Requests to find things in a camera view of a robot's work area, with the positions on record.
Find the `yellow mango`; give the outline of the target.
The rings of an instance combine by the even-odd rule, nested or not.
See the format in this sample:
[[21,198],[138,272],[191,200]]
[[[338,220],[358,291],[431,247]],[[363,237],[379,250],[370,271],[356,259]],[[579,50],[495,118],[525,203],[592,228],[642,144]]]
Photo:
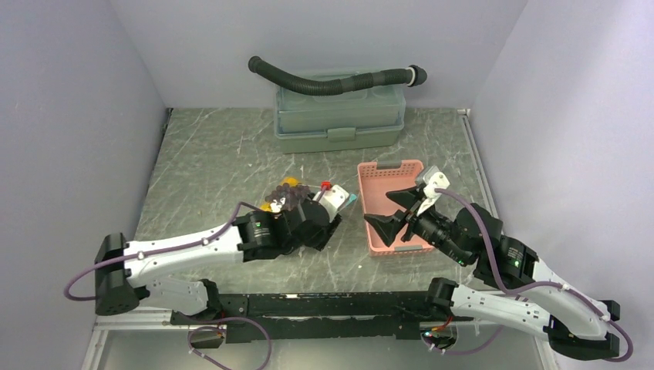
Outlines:
[[300,183],[301,183],[301,182],[300,182],[298,179],[294,178],[294,177],[285,177],[285,178],[281,181],[280,186],[281,186],[282,188],[291,188],[291,187],[296,187],[296,186],[298,186]]

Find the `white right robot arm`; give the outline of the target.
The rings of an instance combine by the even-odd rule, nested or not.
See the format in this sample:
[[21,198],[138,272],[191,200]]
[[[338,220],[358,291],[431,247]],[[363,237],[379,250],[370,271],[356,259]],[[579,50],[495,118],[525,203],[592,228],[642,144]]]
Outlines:
[[386,245],[418,237],[474,277],[499,290],[485,294],[444,277],[434,278],[425,309],[435,320],[469,317],[526,332],[545,340],[551,349],[580,361],[623,362],[633,343],[619,327],[620,307],[573,288],[538,254],[504,235],[501,220],[476,203],[463,202],[454,219],[433,209],[442,190],[414,186],[390,191],[398,205],[391,215],[366,214],[367,224]]

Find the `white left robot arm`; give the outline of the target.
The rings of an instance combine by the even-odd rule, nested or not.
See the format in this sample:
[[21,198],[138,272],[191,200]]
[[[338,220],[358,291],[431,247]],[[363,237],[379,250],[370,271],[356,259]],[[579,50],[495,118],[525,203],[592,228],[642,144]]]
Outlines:
[[140,304],[167,308],[201,323],[220,317],[217,285],[208,279],[181,281],[171,275],[209,264],[274,260],[300,247],[322,250],[342,218],[348,198],[332,193],[305,198],[291,210],[253,210],[206,230],[163,240],[128,241],[121,233],[104,237],[95,262],[95,312],[119,315]]

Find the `dark red grape bunch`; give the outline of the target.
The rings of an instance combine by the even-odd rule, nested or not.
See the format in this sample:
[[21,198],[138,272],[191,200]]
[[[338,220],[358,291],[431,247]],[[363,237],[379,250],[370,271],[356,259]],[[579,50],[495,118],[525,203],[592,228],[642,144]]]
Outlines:
[[265,203],[270,203],[273,213],[280,213],[283,210],[292,210],[297,207],[305,198],[310,197],[312,191],[309,187],[299,184],[296,187],[282,188],[277,185],[269,195],[265,197]]

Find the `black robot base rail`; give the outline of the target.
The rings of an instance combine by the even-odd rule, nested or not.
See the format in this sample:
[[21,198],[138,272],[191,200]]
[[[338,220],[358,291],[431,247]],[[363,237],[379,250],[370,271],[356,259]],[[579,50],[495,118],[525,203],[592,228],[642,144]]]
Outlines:
[[418,339],[430,324],[452,312],[425,291],[222,294],[219,309],[191,317],[173,312],[172,325],[225,321],[229,344],[272,339],[371,338]]

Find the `clear zip top bag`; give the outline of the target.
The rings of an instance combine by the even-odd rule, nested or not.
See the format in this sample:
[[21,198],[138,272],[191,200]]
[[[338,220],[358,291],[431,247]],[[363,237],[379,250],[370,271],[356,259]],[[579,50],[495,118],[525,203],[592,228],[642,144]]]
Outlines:
[[279,184],[265,196],[264,203],[260,208],[264,211],[279,213],[282,210],[291,210],[299,205],[303,200],[317,200],[322,194],[322,198],[327,197],[335,190],[335,185],[329,183],[328,189],[303,183],[295,177],[285,177]]

